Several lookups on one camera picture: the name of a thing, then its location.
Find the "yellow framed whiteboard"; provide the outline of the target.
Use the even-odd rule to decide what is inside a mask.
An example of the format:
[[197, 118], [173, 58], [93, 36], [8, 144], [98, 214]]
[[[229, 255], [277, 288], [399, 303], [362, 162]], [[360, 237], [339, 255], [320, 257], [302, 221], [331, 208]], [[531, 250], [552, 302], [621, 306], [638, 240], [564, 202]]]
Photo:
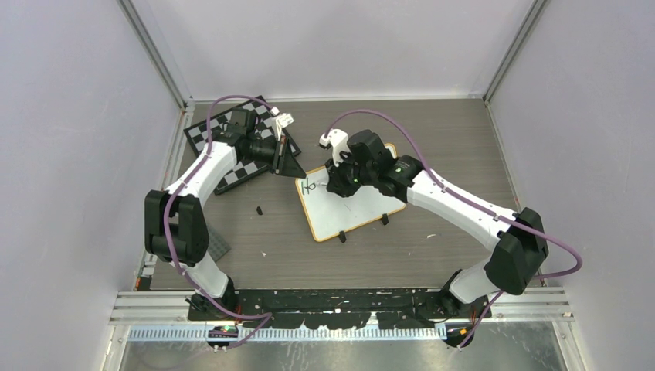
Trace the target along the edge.
[[304, 179], [296, 179], [295, 187], [312, 238], [324, 242], [405, 209], [405, 203], [382, 195], [372, 186], [361, 187], [353, 196], [342, 198], [317, 186], [328, 183], [324, 166], [307, 172]]

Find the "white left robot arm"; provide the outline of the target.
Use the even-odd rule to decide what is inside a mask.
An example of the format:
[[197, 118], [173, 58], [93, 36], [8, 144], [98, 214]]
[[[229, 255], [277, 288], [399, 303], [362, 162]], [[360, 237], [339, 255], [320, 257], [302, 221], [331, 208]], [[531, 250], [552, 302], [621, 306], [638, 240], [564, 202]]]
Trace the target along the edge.
[[209, 130], [209, 141], [190, 168], [164, 190], [151, 190], [144, 200], [145, 250], [189, 277], [197, 291], [209, 296], [207, 309], [219, 320], [236, 313], [233, 283], [209, 253], [209, 231], [203, 207], [214, 189], [239, 162], [269, 166], [274, 175], [303, 178], [285, 128], [288, 113], [273, 109], [273, 134], [259, 138], [254, 111], [236, 108], [221, 128]]

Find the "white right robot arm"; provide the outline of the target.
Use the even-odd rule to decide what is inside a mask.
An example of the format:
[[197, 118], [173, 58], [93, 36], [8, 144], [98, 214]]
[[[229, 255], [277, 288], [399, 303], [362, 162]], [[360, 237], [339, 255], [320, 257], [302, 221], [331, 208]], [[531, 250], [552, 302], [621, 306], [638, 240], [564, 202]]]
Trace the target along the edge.
[[490, 251], [490, 256], [459, 269], [436, 296], [435, 309], [446, 317], [460, 317], [478, 298], [503, 291], [520, 295], [548, 256], [540, 215], [524, 208], [519, 213], [487, 203], [440, 178], [418, 159], [394, 156], [370, 131], [348, 136], [332, 129], [319, 139], [331, 150], [325, 163], [327, 190], [351, 197], [370, 186], [384, 196], [418, 206], [467, 232]]

